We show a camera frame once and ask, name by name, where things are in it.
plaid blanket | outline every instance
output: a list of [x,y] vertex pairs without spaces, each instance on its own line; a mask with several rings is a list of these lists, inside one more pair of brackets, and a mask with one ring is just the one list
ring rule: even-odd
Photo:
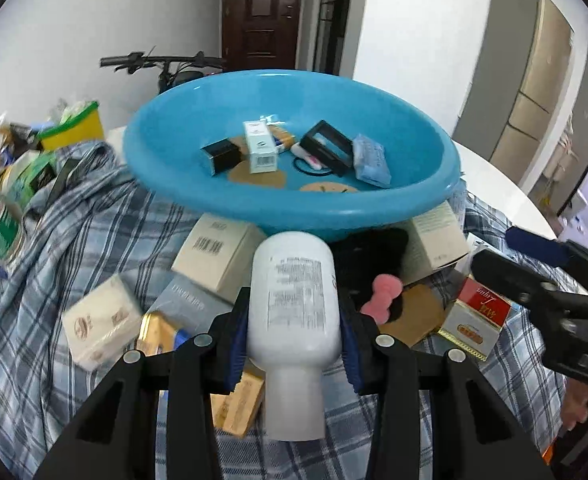
[[[168,269],[198,215],[146,190],[119,166],[107,144],[88,142],[58,151],[58,164],[73,156],[80,165],[67,191],[47,211],[50,187],[32,199],[44,213],[39,224],[26,221],[29,234],[16,271],[0,283],[0,458],[19,479],[32,478],[62,428],[109,370],[92,373],[70,357],[61,314],[90,290],[119,272],[146,310],[169,282]],[[468,200],[466,232],[500,250],[507,219]],[[535,267],[575,290],[557,270]],[[429,278],[445,303],[452,296],[448,272]],[[442,353],[438,336],[419,346]],[[543,449],[559,426],[564,378],[542,367],[542,341],[520,308],[513,309],[495,351],[482,371],[533,442]],[[228,479],[360,479],[365,476],[375,397],[358,397],[343,366],[325,371],[323,397],[327,436],[315,442],[268,440],[258,416],[243,440],[218,434],[221,466]],[[165,478],[165,418],[161,402],[157,428],[157,478]],[[421,400],[421,476],[431,478],[429,402]]]

blue soap package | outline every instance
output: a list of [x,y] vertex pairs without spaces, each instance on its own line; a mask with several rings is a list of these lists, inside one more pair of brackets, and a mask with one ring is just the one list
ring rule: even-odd
[[389,187],[392,175],[385,161],[385,148],[375,140],[359,134],[352,145],[356,178],[378,187]]
[[232,306],[176,273],[148,312],[155,311],[163,313],[190,336],[195,336],[207,332],[214,318],[231,312]]

cork coaster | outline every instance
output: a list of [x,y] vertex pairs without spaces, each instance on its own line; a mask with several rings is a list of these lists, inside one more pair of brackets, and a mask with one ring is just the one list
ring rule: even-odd
[[254,186],[283,189],[287,181],[287,175],[280,170],[267,173],[250,173],[249,160],[244,160],[227,172],[227,179],[237,184],[253,184]]
[[358,189],[340,182],[312,182],[305,184],[299,191],[320,191],[324,193],[357,193]]

white table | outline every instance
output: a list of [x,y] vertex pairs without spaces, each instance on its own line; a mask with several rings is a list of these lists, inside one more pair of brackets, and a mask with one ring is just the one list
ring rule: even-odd
[[525,193],[481,156],[454,142],[468,191],[501,211],[514,225],[545,238],[556,236],[545,217]]

person's hand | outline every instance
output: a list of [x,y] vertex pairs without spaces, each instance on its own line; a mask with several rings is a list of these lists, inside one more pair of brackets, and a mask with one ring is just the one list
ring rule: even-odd
[[561,421],[567,431],[572,431],[577,422],[581,424],[588,418],[588,385],[576,379],[568,379],[565,397],[561,405]]

